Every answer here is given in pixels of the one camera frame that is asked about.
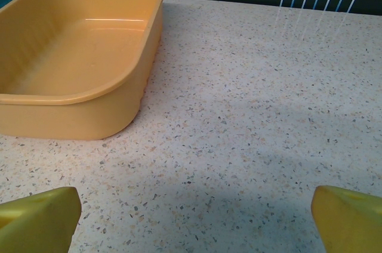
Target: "yellow object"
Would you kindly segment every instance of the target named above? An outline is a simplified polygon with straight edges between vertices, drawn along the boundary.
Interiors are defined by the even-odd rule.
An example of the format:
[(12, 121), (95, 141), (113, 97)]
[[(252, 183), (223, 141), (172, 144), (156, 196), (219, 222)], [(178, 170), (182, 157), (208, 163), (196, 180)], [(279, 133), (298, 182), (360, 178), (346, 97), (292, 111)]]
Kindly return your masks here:
[(382, 198), (319, 186), (312, 214), (327, 253), (382, 252)]
[(74, 187), (0, 204), (0, 252), (68, 252), (80, 216)]
[(93, 140), (139, 110), (163, 0), (13, 0), (0, 9), (0, 133)]

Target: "terrazzo countertop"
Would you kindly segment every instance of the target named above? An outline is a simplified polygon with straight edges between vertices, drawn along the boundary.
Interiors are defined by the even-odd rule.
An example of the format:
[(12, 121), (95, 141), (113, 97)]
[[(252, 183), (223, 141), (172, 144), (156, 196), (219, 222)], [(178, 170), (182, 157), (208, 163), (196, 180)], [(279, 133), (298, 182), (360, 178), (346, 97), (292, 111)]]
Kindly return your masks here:
[(316, 186), (382, 196), (382, 18), (164, 0), (140, 113), (0, 136), (0, 202), (75, 186), (71, 252), (324, 252)]

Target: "tray inner bottom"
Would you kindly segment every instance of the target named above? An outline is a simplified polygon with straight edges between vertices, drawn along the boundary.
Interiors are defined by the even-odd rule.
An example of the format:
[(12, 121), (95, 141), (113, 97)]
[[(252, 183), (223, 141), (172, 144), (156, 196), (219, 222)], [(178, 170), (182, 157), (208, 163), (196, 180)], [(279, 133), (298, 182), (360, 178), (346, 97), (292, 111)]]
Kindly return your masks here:
[(49, 43), (7, 94), (66, 95), (91, 90), (133, 62), (146, 21), (81, 20)]

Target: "plastic tray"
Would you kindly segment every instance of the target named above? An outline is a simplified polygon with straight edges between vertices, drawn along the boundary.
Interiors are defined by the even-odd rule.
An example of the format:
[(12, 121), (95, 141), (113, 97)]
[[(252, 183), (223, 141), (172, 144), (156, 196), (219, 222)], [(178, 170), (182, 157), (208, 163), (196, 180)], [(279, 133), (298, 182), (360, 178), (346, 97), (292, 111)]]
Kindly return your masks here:
[(0, 9), (0, 133), (93, 140), (139, 110), (163, 0), (13, 0)]

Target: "countertop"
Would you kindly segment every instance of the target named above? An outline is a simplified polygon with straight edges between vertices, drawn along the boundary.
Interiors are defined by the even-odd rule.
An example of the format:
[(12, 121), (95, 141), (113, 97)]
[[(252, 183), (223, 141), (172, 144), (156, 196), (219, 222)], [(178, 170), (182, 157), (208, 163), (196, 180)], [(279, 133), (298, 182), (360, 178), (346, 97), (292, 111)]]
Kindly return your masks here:
[(71, 252), (324, 252), (316, 186), (382, 196), (382, 17), (164, 0), (134, 122), (0, 136), (0, 202), (75, 186)]

